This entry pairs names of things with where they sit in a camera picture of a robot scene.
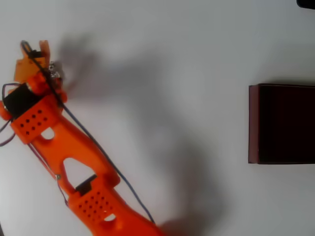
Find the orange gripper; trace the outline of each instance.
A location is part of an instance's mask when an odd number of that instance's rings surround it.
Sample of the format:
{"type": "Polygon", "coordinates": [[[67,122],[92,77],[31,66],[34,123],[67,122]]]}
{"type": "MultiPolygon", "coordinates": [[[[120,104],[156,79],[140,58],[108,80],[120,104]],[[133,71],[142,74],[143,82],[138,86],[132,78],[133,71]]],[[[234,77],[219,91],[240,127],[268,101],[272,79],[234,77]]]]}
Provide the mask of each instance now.
{"type": "MultiPolygon", "coordinates": [[[[24,58],[20,64],[22,70],[30,71],[24,64],[28,62],[24,58]]],[[[155,224],[132,210],[115,191],[114,187],[120,182],[116,171],[94,142],[62,116],[55,97],[42,84],[41,74],[36,73],[27,79],[21,71],[16,73],[16,80],[27,83],[43,98],[17,117],[11,126],[22,142],[31,144],[44,159],[46,168],[67,193],[68,207],[94,236],[162,236],[155,224]],[[41,135],[47,128],[54,131],[54,137],[49,140],[41,135]],[[75,189],[67,179],[63,161],[69,157],[90,167],[96,175],[84,192],[75,189]]],[[[7,119],[5,108],[0,106],[0,110],[0,115],[7,119]]]]}

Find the black wire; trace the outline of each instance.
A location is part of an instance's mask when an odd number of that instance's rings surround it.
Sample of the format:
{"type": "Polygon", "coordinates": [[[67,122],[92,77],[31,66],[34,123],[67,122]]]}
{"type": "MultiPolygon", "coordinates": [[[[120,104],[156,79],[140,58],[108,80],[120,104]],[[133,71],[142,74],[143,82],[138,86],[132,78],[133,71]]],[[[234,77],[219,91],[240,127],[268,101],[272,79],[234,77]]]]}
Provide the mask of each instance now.
{"type": "MultiPolygon", "coordinates": [[[[0,128],[0,133],[7,127],[7,125],[12,121],[12,119],[8,120],[1,128],[0,128]]],[[[15,137],[15,133],[8,138],[7,140],[3,141],[2,143],[0,143],[0,147],[3,147],[4,145],[10,143],[13,138],[15,137]]]]}
{"type": "Polygon", "coordinates": [[[151,216],[149,210],[146,208],[146,206],[142,203],[141,199],[139,198],[138,194],[132,187],[131,183],[127,180],[127,178],[124,176],[124,174],[118,169],[118,167],[114,164],[114,162],[110,159],[110,157],[107,155],[106,151],[103,149],[103,147],[98,143],[98,141],[93,137],[93,135],[84,127],[83,124],[75,117],[75,115],[68,109],[68,107],[63,103],[59,95],[57,94],[52,81],[50,79],[49,72],[47,72],[36,60],[35,58],[31,55],[32,48],[30,47],[29,43],[26,41],[21,42],[22,49],[24,52],[28,55],[28,57],[34,62],[34,64],[39,68],[40,72],[45,76],[46,82],[55,96],[57,102],[59,105],[68,113],[68,115],[74,120],[74,122],[77,123],[77,125],[86,133],[86,135],[94,142],[94,144],[98,147],[98,149],[103,153],[103,155],[106,157],[107,161],[112,165],[112,167],[115,169],[115,171],[118,173],[118,175],[123,179],[123,181],[127,184],[133,195],[135,196],[136,200],[138,203],[141,205],[141,207],[144,209],[146,214],[148,215],[149,219],[155,224],[155,221],[153,217],[151,216]]]}
{"type": "Polygon", "coordinates": [[[9,85],[20,86],[19,83],[8,83],[8,84],[4,84],[4,85],[2,86],[2,101],[3,101],[4,98],[5,98],[5,87],[6,87],[6,86],[9,86],[9,85]]]}

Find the dark box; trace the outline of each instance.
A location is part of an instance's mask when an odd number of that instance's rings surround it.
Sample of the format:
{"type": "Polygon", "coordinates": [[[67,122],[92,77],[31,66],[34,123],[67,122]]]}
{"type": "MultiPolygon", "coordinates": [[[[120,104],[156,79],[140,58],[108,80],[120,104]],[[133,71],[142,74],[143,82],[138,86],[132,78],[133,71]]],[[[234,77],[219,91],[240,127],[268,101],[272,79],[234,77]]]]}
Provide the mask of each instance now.
{"type": "Polygon", "coordinates": [[[315,87],[250,86],[249,163],[315,163],[315,87]]]}

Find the white background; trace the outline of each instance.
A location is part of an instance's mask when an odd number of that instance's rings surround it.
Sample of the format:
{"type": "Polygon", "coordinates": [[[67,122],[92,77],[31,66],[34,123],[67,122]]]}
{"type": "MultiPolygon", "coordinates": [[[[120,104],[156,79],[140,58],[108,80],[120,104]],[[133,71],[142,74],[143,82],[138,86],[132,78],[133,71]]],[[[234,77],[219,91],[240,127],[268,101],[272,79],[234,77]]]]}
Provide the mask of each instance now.
{"type": "MultiPolygon", "coordinates": [[[[315,166],[247,164],[248,86],[313,80],[315,11],[294,0],[2,0],[1,83],[22,39],[49,40],[66,82],[78,80],[68,107],[159,225],[315,234],[315,166]]],[[[0,149],[0,223],[5,236],[91,235],[17,138],[0,149]]]]}

